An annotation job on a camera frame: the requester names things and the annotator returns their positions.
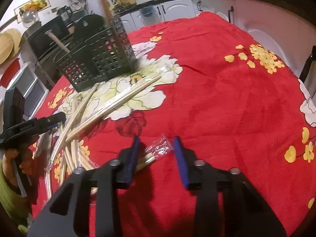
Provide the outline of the green sleeve forearm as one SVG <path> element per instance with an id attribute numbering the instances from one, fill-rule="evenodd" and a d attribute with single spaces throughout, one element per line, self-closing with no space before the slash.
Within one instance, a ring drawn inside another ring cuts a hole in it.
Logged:
<path id="1" fill-rule="evenodd" d="M 1 161 L 1 205 L 20 233 L 23 236 L 27 236 L 27 218 L 29 216 L 28 199 L 17 194 L 7 183 L 2 166 L 3 163 Z"/>

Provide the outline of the left hand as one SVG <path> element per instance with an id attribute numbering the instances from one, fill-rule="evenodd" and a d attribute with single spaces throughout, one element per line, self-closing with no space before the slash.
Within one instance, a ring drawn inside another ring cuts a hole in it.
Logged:
<path id="1" fill-rule="evenodd" d="M 29 149 L 31 142 L 22 143 L 17 149 L 7 149 L 2 159 L 2 171 L 11 187 L 18 188 L 18 169 L 25 175 L 32 175 L 34 167 L 33 153 Z"/>

